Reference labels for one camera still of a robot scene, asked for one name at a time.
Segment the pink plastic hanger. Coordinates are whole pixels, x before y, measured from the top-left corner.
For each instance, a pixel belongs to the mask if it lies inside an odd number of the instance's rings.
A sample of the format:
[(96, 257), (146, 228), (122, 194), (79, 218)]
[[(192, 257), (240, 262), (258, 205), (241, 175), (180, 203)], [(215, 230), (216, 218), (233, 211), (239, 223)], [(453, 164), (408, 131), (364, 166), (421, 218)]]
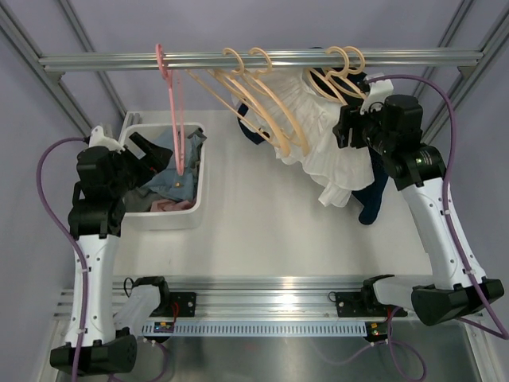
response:
[(165, 53), (161, 44), (155, 45), (155, 53), (159, 72), (168, 88), (175, 164), (177, 173), (182, 176), (185, 171), (185, 122), (181, 74), (169, 69), (165, 63)]

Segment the light blue denim skirt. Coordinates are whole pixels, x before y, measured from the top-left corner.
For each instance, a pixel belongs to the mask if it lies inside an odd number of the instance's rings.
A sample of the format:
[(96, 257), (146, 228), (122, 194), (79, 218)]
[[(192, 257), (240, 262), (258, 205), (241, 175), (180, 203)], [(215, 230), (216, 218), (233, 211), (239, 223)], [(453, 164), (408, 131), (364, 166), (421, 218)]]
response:
[(176, 160), (171, 158), (165, 170), (158, 173), (142, 188), (165, 199), (191, 201), (196, 196), (201, 148), (207, 139), (201, 127), (192, 127), (185, 138), (184, 172), (177, 172)]

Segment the grey pleated skirt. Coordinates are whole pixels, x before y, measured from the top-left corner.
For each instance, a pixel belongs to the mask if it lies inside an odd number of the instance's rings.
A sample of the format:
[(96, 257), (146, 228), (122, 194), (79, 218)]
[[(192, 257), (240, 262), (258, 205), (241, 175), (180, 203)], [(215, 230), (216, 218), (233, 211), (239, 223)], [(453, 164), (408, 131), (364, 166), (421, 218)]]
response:
[(150, 207), (154, 201), (165, 199), (157, 193), (151, 192), (149, 189), (142, 187), (136, 188), (128, 192), (124, 197), (124, 203), (127, 212), (151, 212)]

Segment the pink ruffled skirt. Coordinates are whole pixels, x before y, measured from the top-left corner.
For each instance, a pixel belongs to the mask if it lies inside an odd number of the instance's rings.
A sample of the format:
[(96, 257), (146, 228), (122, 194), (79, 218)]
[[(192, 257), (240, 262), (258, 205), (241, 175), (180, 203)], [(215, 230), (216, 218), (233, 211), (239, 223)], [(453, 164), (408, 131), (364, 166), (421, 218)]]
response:
[(160, 199), (154, 201), (150, 207), (151, 212), (178, 212), (191, 209), (195, 201), (173, 201), (170, 199)]

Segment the white pleated skirt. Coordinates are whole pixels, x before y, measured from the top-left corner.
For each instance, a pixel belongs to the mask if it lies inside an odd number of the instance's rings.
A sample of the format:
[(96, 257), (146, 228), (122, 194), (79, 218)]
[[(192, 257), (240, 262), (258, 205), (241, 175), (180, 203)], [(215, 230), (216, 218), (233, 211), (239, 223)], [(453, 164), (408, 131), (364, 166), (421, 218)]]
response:
[(362, 101), (362, 96), (348, 100), (337, 85), (323, 84), (316, 69), (275, 69), (257, 80), (248, 74), (241, 84), (254, 92), (289, 140), (289, 155), (277, 148), (276, 158), (288, 166), (301, 164), (323, 188), (322, 205), (342, 208), (352, 192), (374, 182), (368, 148), (340, 149), (333, 134), (340, 109)]

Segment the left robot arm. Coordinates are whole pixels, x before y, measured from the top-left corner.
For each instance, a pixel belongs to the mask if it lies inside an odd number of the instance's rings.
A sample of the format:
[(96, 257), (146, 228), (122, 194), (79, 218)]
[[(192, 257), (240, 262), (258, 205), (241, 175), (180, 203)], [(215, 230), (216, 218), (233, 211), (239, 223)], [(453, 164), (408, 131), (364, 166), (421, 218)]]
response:
[(77, 155), (79, 180), (74, 185), (68, 223), (56, 222), (74, 250), (72, 315), (62, 346), (52, 349), (50, 364), (72, 380), (80, 376), (128, 373), (137, 357), (137, 339), (153, 315), (166, 315), (172, 298), (165, 278), (141, 277), (132, 284), (127, 302), (115, 313), (112, 287), (119, 249), (125, 195), (165, 170), (173, 151), (139, 133), (130, 136), (141, 150), (126, 146), (96, 127)]

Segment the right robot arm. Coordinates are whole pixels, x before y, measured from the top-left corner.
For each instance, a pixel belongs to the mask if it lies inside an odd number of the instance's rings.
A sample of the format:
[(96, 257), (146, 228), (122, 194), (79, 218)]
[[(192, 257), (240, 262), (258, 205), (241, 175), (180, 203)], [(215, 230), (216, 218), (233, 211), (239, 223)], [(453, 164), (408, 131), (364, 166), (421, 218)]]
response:
[(422, 142), (422, 106), (411, 95), (390, 95), (365, 111), (340, 109), (333, 127), (340, 148), (370, 148), (408, 204), (432, 275), (379, 275), (363, 281), (361, 306), (370, 315), (388, 306), (412, 310), (428, 326), (481, 311), (504, 294), (472, 254), (446, 184), (439, 150)]

